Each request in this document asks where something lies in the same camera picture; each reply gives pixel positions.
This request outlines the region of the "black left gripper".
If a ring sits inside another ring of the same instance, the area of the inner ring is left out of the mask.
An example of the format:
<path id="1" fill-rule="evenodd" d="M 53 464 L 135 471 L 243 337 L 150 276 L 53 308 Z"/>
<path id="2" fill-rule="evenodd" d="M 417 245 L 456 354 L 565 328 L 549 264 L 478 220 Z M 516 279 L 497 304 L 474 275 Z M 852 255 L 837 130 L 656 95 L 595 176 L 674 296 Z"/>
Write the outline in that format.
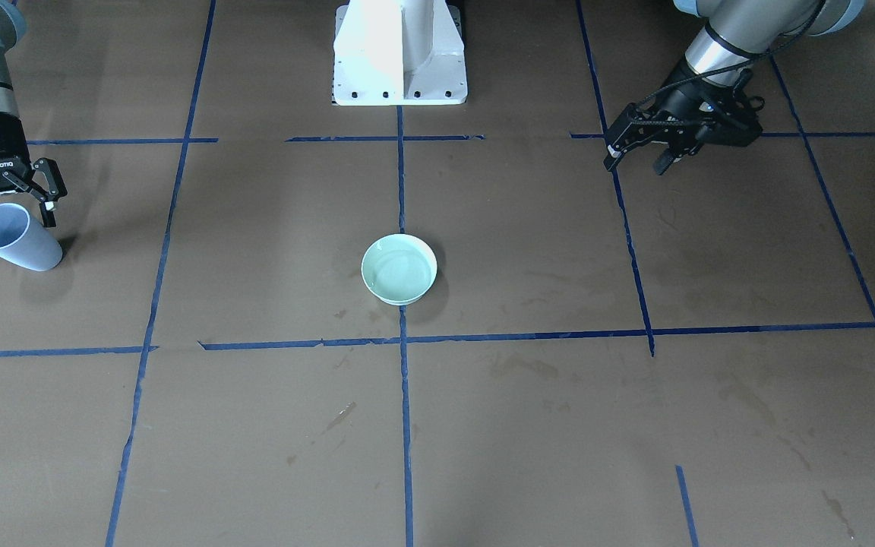
<path id="1" fill-rule="evenodd" d="M 706 144 L 749 146 L 763 133 L 758 111 L 764 99 L 744 93 L 753 70 L 730 71 L 722 77 L 728 84 L 705 77 L 659 93 L 654 112 L 628 103 L 605 132 L 605 169 L 614 170 L 626 153 L 654 140 L 667 145 L 652 165 L 656 175 L 696 155 Z"/>

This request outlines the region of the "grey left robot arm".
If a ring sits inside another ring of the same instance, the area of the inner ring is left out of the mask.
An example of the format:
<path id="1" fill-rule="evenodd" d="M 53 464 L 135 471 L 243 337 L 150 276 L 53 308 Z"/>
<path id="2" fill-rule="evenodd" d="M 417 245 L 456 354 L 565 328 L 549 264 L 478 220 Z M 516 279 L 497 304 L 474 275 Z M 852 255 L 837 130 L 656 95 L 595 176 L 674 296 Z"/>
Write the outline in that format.
<path id="1" fill-rule="evenodd" d="M 840 31 L 864 10 L 862 1 L 678 1 L 704 21 L 661 87 L 629 103 L 605 132 L 605 169 L 650 143 L 664 150 L 653 169 L 707 145 L 746 147 L 763 134 L 763 98 L 748 96 L 753 67 L 802 36 Z"/>

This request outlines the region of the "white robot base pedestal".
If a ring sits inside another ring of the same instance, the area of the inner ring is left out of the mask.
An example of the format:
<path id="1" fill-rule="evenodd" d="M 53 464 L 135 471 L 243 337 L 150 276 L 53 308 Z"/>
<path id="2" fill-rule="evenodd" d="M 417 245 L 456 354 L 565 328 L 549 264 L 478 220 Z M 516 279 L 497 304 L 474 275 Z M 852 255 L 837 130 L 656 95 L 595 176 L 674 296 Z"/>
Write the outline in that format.
<path id="1" fill-rule="evenodd" d="M 333 53 L 340 106 L 459 105 L 469 94 L 462 14 L 445 1 L 341 5 Z"/>

